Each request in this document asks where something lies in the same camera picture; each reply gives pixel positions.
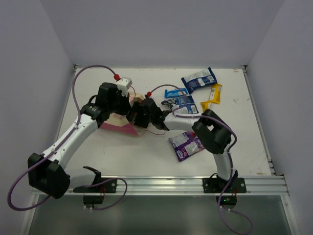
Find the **pink and cream paper bag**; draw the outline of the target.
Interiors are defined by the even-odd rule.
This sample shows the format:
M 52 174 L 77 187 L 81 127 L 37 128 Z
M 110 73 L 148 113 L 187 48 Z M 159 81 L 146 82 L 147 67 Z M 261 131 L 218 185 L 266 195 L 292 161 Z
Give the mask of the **pink and cream paper bag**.
M 118 114 L 111 114 L 109 119 L 100 126 L 100 129 L 136 137 L 142 136 L 145 133 L 150 133 L 156 136 L 163 136 L 165 134 L 165 131 L 153 132 L 148 128 L 134 126 L 133 124 L 129 123 L 125 116 Z

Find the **blue sweet chilli crisps bag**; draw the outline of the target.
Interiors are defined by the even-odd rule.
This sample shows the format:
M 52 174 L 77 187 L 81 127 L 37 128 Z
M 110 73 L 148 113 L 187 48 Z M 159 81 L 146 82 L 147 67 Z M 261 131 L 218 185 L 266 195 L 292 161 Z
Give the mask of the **blue sweet chilli crisps bag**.
M 218 83 L 215 74 L 210 67 L 200 72 L 181 78 L 186 90 L 189 94 L 200 88 L 210 87 Z

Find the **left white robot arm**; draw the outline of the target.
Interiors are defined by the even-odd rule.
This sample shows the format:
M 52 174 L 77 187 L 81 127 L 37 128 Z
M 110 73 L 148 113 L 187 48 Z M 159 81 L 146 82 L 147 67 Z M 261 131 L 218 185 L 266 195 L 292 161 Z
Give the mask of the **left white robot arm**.
M 129 78 L 102 83 L 98 94 L 78 110 L 78 117 L 64 134 L 41 155 L 33 153 L 28 158 L 29 185 L 55 199 L 71 188 L 99 191 L 102 186 L 100 171 L 85 166 L 77 172 L 69 172 L 66 167 L 82 143 L 109 119 L 110 114 L 128 114 L 131 85 Z

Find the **yellow snack bar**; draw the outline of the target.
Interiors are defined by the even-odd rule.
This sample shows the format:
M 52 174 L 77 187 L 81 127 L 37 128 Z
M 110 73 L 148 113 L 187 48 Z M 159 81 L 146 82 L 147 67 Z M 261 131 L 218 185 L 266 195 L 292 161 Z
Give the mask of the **yellow snack bar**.
M 209 102 L 215 103 L 215 104 L 220 104 L 221 101 L 221 89 L 222 85 L 221 84 L 214 84 L 211 87 L 211 93 L 209 96 Z
M 205 112 L 206 110 L 208 110 L 210 108 L 211 104 L 212 104 L 212 102 L 210 102 L 210 101 L 201 102 L 202 111 Z

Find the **light blue snack packet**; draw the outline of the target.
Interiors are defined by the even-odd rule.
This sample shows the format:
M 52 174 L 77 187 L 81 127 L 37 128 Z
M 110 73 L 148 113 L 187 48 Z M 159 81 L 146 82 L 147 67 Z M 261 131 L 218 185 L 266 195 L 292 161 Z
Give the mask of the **light blue snack packet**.
M 175 90 L 165 90 L 164 97 L 165 98 L 175 98 L 188 95 L 188 91 L 185 88 L 175 89 Z

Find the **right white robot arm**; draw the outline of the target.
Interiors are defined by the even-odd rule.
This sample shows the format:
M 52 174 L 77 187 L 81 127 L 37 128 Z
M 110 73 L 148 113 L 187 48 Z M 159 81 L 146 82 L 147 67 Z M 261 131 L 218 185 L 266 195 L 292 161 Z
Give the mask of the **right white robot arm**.
M 219 189 L 229 192 L 235 187 L 238 171 L 234 168 L 230 150 L 237 142 L 237 136 L 212 110 L 207 109 L 198 115 L 163 111 L 153 99 L 146 98 L 141 102 L 131 101 L 127 119 L 138 127 L 146 128 L 152 124 L 158 130 L 195 133 L 204 148 L 214 156 Z

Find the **dark blue chips bag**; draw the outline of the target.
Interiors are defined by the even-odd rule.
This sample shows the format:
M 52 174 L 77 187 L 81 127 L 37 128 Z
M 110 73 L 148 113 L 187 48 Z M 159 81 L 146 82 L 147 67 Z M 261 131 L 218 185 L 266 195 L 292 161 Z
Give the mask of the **dark blue chips bag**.
M 171 110 L 176 110 L 178 114 L 198 114 L 198 109 L 191 95 L 186 96 L 186 98 L 175 97 L 166 99 L 161 102 L 162 105 L 168 106 Z

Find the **purple blue snack packet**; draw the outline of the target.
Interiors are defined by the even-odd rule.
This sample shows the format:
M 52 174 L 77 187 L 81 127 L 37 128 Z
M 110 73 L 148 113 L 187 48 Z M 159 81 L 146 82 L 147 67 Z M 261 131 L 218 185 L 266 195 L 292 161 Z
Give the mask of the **purple blue snack packet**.
M 205 149 L 196 134 L 190 131 L 169 138 L 169 142 L 179 162 Z

